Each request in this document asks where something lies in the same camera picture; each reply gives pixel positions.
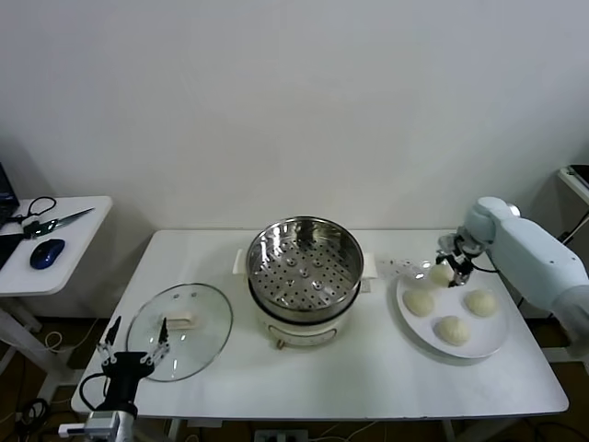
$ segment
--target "glass pot lid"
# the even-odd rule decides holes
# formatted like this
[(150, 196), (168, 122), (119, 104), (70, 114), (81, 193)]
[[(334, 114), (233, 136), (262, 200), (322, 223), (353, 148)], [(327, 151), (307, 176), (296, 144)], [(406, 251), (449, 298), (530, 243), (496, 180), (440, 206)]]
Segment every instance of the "glass pot lid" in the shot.
[(206, 284), (176, 285), (144, 304), (127, 333), (127, 351), (149, 352), (167, 320), (169, 353), (149, 377), (173, 382), (205, 369), (221, 353), (233, 324), (225, 295)]

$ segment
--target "white table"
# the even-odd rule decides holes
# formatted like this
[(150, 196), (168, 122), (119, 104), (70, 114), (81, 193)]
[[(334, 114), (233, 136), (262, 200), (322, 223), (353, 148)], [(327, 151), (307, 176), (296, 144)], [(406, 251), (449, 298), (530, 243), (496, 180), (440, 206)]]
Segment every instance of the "white table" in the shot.
[[(406, 334), (391, 300), (390, 258), (434, 258), (444, 231), (354, 231), (373, 252), (379, 277), (361, 294), (351, 320), (322, 347), (279, 351), (260, 329), (243, 276), (232, 275), (238, 249), (257, 232), (159, 231), (154, 234), (112, 322), (121, 316), (115, 346), (124, 348), (137, 309), (158, 292), (182, 283), (221, 289), (235, 314), (223, 352), (203, 372), (173, 383), (145, 379), (136, 405), (145, 417), (204, 419), (445, 419), (559, 413), (568, 400), (519, 311), (496, 274), (474, 273), (508, 311), (509, 337), (484, 360), (464, 361), (431, 351)], [(480, 265), (490, 265), (486, 258)], [(84, 376), (101, 371), (94, 353)], [(102, 402), (102, 383), (88, 382), (87, 398)], [(72, 401), (87, 412), (78, 392)]]
[[(30, 201), (21, 201), (15, 215), (25, 214)], [(0, 361), (0, 372), (18, 350), (47, 372), (48, 376), (40, 391), (40, 397), (43, 399), (50, 400), (55, 389), (60, 385), (75, 385), (79, 381), (81, 372), (67, 367), (64, 360), (69, 357), (68, 353), (61, 354), (61, 357), (53, 355), (30, 334), (29, 331), (38, 332), (40, 324), (15, 298), (52, 295), (64, 288), (111, 206), (112, 200), (108, 196), (57, 198), (57, 205), (42, 215), (40, 222), (65, 217), (90, 207), (95, 207), (95, 210), (78, 218), (69, 226), (54, 230), (49, 235), (21, 241), (0, 270), (0, 305), (2, 306), (0, 308), (0, 338), (15, 344)], [(7, 224), (0, 229), (0, 235), (21, 232), (22, 228), (17, 224)], [(38, 244), (50, 238), (64, 239), (64, 251), (51, 267), (44, 270), (31, 268), (30, 254)]]

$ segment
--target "white robotic arm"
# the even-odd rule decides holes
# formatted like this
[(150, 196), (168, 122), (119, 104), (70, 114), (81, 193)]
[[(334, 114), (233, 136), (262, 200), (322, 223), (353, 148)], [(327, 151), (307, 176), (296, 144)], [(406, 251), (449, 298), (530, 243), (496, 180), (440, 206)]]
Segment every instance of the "white robotic arm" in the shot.
[(498, 198), (480, 198), (464, 226), (439, 238), (437, 262), (448, 261), (463, 285), (487, 251), (493, 264), (531, 305), (551, 311), (569, 334), (575, 357), (589, 353), (589, 278), (581, 259)]

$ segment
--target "white plate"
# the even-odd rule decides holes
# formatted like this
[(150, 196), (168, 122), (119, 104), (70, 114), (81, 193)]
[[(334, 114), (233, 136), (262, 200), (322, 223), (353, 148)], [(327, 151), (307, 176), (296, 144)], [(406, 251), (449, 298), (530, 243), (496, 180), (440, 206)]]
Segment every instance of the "white plate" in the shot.
[[(502, 301), (494, 294), (498, 310), (490, 318), (480, 318), (468, 310), (465, 296), (481, 286), (475, 282), (452, 288), (434, 288), (431, 293), (435, 302), (433, 312), (419, 318), (405, 307), (403, 294), (412, 288), (424, 288), (427, 282), (418, 282), (408, 276), (400, 275), (397, 282), (397, 302), (401, 315), (417, 335), (432, 347), (452, 356), (475, 359), (492, 355), (501, 348), (509, 333), (509, 320)], [(435, 324), (444, 316), (458, 316), (470, 328), (470, 339), (461, 346), (454, 346), (437, 337), (433, 331)]]

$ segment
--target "blue mouse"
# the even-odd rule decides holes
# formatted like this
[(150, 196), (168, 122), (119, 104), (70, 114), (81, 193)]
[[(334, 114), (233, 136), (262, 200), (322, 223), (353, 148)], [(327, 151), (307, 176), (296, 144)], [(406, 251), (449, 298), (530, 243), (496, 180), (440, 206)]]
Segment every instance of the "blue mouse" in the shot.
[(47, 239), (30, 254), (30, 266), (42, 270), (50, 267), (65, 247), (63, 239)]

